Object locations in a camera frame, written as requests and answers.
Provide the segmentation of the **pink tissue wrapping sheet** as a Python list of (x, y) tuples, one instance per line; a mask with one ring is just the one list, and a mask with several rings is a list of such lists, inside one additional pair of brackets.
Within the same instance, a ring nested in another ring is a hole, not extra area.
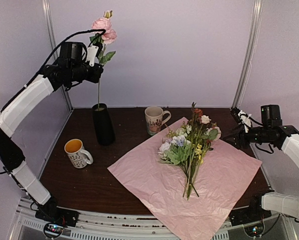
[(222, 226), (258, 172), (261, 161), (217, 140), (200, 166), (194, 191), (183, 196), (185, 174), (160, 162), (164, 129), (139, 144), (108, 170), (173, 234), (182, 240), (209, 240)]

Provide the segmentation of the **pink rose stem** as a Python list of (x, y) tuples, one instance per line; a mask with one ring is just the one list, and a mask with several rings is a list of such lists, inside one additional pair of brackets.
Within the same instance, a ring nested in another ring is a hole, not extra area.
[(111, 18), (113, 16), (113, 10), (106, 10), (103, 17), (99, 17), (95, 20), (91, 28), (93, 30), (104, 29), (105, 33), (97, 36), (90, 37), (90, 42), (92, 44), (100, 44), (100, 54), (97, 56), (98, 63), (103, 67), (107, 62), (109, 62), (115, 55), (116, 51), (109, 51), (105, 53), (107, 45), (115, 42), (117, 38), (117, 33), (112, 27)]

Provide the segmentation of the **purple flower bouquet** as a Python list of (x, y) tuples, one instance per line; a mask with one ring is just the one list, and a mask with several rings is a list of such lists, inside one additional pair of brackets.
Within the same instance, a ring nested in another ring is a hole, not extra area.
[(158, 156), (163, 164), (178, 166), (183, 171), (186, 178), (184, 198), (189, 199), (192, 192), (199, 196), (194, 186), (199, 168), (207, 152), (213, 150), (212, 143), (221, 135), (217, 123), (204, 115), (194, 102), (191, 104), (191, 119), (184, 121), (176, 130), (168, 129), (167, 139), (159, 147)]

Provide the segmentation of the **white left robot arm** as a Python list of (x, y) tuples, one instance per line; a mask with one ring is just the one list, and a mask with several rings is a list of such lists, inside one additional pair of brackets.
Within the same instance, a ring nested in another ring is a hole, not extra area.
[(33, 79), (0, 110), (0, 161), (4, 172), (14, 178), (20, 188), (42, 207), (42, 214), (50, 222), (57, 222), (61, 210), (53, 205), (51, 193), (43, 186), (29, 167), (22, 149), (13, 136), (48, 96), (60, 88), (70, 90), (83, 81), (98, 83), (103, 73), (101, 64), (96, 63), (103, 45), (66, 41), (59, 45), (58, 58), (45, 62)]

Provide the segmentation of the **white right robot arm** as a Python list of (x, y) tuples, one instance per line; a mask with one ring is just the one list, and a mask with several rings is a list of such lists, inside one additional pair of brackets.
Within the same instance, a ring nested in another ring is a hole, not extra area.
[[(268, 154), (274, 153), (274, 148), (287, 155), (299, 168), (299, 130), (292, 125), (283, 125), (280, 107), (277, 104), (263, 105), (260, 108), (261, 122), (253, 126), (255, 120), (243, 110), (234, 107), (230, 113), (240, 130), (223, 138), (233, 147), (246, 149), (251, 143), (256, 147), (268, 144)], [(265, 211), (275, 211), (299, 220), (299, 197), (269, 191), (259, 193), (252, 198), (246, 209), (246, 217), (256, 221)]]

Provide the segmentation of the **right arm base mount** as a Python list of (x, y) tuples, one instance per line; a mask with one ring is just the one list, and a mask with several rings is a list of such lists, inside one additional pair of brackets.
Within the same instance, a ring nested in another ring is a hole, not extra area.
[(232, 210), (229, 214), (231, 225), (244, 225), (246, 235), (254, 239), (265, 234), (264, 220), (272, 216), (270, 210), (262, 208), (262, 196), (261, 193), (253, 195), (247, 207)]

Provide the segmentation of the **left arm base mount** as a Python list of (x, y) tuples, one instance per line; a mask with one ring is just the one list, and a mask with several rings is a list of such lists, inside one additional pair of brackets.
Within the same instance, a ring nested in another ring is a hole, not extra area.
[(46, 221), (43, 226), (43, 234), (49, 240), (60, 237), (65, 228), (76, 226), (79, 212), (58, 207), (55, 197), (52, 196), (45, 204), (39, 204), (36, 200), (33, 202), (37, 206), (35, 217)]

